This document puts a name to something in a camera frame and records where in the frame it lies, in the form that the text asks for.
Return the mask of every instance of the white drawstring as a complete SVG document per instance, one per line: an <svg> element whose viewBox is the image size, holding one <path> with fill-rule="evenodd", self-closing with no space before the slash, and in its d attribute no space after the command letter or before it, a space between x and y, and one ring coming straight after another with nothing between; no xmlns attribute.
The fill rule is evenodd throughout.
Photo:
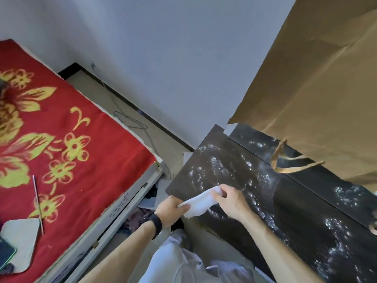
<svg viewBox="0 0 377 283"><path fill-rule="evenodd" d="M189 265L189 264L186 263L186 262L183 262L183 263L181 263L181 264L178 266L177 270L176 270L175 273L174 273L173 283L175 283L175 281L176 281L176 279L177 279L178 272L182 269L182 267L183 267L184 265ZM192 272L191 268L190 268L190 272L191 272L192 282L195 283L194 273Z"/></svg>

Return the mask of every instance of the chopstick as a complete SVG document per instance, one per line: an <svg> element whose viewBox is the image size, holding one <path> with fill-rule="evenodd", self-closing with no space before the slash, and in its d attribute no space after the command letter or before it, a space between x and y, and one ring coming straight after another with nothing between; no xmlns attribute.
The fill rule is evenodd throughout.
<svg viewBox="0 0 377 283"><path fill-rule="evenodd" d="M38 211L39 211L39 221L41 223L42 235L45 235L45 229L43 228L43 221L42 221L42 211L41 211L41 206L39 204L37 183L35 182L35 176L33 176L33 183L34 183L35 198L37 200L37 207L38 207Z"/></svg>

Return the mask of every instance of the bed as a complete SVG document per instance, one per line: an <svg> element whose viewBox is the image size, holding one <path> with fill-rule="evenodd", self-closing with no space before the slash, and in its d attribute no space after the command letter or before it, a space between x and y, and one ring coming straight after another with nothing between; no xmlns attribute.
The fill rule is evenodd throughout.
<svg viewBox="0 0 377 283"><path fill-rule="evenodd" d="M0 283L76 282L166 170L144 142L26 48L0 41L0 222L38 217L29 269Z"/></svg>

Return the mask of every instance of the white rag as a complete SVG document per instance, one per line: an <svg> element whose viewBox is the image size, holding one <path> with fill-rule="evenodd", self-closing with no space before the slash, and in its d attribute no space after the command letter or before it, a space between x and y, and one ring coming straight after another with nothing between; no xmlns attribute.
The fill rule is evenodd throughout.
<svg viewBox="0 0 377 283"><path fill-rule="evenodd" d="M178 207L181 207L185 204L190 205L189 211L184 214L185 218L189 219L191 217L197 217L199 215L202 215L211 206L213 206L214 204L217 204L217 202L213 199L213 197L210 194L211 190L214 190L218 194L222 195L220 187L216 186L202 192L200 195L197 195L195 198L186 200L183 203L178 205Z"/></svg>

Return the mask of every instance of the white wall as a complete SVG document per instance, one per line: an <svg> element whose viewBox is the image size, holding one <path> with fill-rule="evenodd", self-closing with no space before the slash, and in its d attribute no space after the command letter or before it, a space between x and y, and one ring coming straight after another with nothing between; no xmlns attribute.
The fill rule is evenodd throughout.
<svg viewBox="0 0 377 283"><path fill-rule="evenodd" d="M43 0L0 0L0 40L14 39L59 72L74 63Z"/></svg>
<svg viewBox="0 0 377 283"><path fill-rule="evenodd" d="M45 0L104 81L192 147L225 126L295 0Z"/></svg>

